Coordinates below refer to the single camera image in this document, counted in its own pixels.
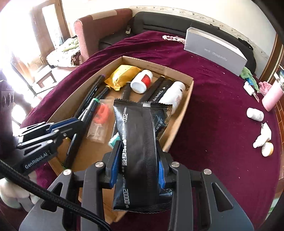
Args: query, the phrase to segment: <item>gold foil package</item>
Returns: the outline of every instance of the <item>gold foil package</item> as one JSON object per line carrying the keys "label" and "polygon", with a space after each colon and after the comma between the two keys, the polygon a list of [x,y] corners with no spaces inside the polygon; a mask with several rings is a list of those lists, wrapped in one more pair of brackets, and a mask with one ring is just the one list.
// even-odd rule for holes
{"label": "gold foil package", "polygon": [[114,90],[119,91],[127,82],[131,81],[139,72],[140,68],[130,65],[120,65],[105,83]]}

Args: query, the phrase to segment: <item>pink armchair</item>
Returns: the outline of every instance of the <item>pink armchair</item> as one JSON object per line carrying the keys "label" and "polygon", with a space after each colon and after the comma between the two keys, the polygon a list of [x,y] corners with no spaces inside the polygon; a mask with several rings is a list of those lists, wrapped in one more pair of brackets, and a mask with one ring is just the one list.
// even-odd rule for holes
{"label": "pink armchair", "polygon": [[99,50],[99,40],[122,29],[132,18],[129,8],[99,12],[75,21],[74,29],[78,36],[83,62]]}

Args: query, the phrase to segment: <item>screw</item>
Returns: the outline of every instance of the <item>screw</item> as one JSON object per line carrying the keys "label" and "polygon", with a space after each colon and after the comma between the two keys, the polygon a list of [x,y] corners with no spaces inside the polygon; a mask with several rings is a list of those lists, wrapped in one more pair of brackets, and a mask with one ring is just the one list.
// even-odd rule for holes
{"label": "screw", "polygon": [[65,170],[63,171],[63,175],[65,175],[65,176],[70,175],[71,172],[72,172],[71,169],[65,169]]}
{"label": "screw", "polygon": [[97,168],[103,167],[103,165],[104,165],[104,163],[101,162],[101,161],[95,163],[95,166],[96,166]]}
{"label": "screw", "polygon": [[208,168],[204,169],[203,172],[206,175],[210,175],[212,173],[212,171],[210,169],[208,169]]}
{"label": "screw", "polygon": [[171,163],[171,166],[177,168],[179,166],[179,162],[174,161]]}

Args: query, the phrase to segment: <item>red label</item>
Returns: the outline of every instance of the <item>red label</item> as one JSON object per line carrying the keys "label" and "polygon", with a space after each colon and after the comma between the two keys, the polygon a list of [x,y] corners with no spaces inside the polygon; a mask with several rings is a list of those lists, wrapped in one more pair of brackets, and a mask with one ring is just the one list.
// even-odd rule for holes
{"label": "red label", "polygon": [[145,83],[146,87],[148,88],[151,84],[151,79],[148,75],[144,75],[144,77],[141,79],[143,83]]}

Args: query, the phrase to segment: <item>white wall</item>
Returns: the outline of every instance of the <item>white wall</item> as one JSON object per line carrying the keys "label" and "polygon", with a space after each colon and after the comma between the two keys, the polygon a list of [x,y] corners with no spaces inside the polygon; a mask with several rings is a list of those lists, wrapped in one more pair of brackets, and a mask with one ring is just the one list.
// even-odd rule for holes
{"label": "white wall", "polygon": [[[269,20],[251,0],[123,0],[111,1],[109,4],[101,0],[63,0],[64,9],[67,5],[64,2],[68,2],[71,7],[70,2],[72,1],[77,3],[76,8],[71,10],[72,13],[68,13],[68,15],[71,15],[74,20],[90,13],[135,5],[165,6],[193,11],[236,29],[253,41],[268,56],[271,54],[276,35]],[[266,63],[258,63],[260,74],[265,65]]]}

